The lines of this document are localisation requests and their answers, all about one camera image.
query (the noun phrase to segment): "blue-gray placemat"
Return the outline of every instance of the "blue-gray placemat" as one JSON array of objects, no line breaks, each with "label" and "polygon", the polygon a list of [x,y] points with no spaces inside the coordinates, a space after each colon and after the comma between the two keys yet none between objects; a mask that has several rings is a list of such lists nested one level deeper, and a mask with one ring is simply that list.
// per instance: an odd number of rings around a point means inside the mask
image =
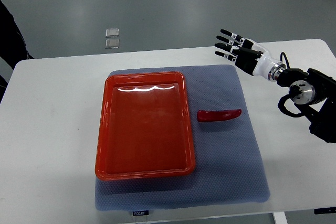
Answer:
[{"label": "blue-gray placemat", "polygon": [[[263,161],[236,69],[230,65],[129,69],[113,74],[181,72],[187,95],[196,168],[180,177],[104,182],[96,178],[98,210],[151,210],[265,202],[270,196]],[[198,110],[242,109],[240,117],[198,123]]]}]

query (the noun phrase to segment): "robotic hand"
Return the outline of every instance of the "robotic hand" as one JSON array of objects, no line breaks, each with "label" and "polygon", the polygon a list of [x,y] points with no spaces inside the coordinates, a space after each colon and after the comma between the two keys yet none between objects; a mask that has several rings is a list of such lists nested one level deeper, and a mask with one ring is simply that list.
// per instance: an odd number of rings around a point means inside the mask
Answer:
[{"label": "robotic hand", "polygon": [[[311,134],[327,143],[336,143],[336,81],[315,70],[290,68],[284,52],[280,61],[271,57],[270,52],[251,39],[243,38],[226,30],[220,31],[225,37],[217,36],[220,43],[215,46],[225,52],[215,53],[232,62],[242,71],[252,76],[262,76],[271,82],[277,82],[281,87],[288,87],[289,93],[278,103],[280,111],[288,116],[299,118],[305,116],[310,122]],[[291,99],[301,113],[294,114],[285,107],[285,102]],[[310,105],[324,101],[320,111]]]}]

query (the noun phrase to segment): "red chili pepper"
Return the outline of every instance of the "red chili pepper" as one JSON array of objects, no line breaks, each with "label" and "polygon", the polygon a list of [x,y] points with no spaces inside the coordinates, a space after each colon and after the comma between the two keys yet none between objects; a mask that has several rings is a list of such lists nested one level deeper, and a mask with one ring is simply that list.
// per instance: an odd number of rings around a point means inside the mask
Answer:
[{"label": "red chili pepper", "polygon": [[239,117],[241,114],[241,109],[239,110],[222,110],[222,111],[209,111],[209,110],[199,110],[197,112],[197,120],[199,122],[216,122],[216,121],[226,121],[233,118]]}]

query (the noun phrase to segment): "concrete floor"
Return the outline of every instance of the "concrete floor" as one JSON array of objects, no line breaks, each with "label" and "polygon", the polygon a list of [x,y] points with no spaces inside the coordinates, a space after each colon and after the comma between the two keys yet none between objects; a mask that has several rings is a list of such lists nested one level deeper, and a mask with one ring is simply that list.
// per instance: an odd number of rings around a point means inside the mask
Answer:
[{"label": "concrete floor", "polygon": [[[2,2],[15,17],[35,58],[212,46],[221,28],[258,42],[319,38],[336,55],[336,0]],[[113,27],[120,29],[120,47],[105,49],[105,30]],[[12,72],[3,61],[0,72],[6,80],[10,79]],[[313,210],[286,214],[289,224],[336,222],[334,214],[314,216]],[[273,220],[271,215],[255,215],[195,222],[273,223]]]}]

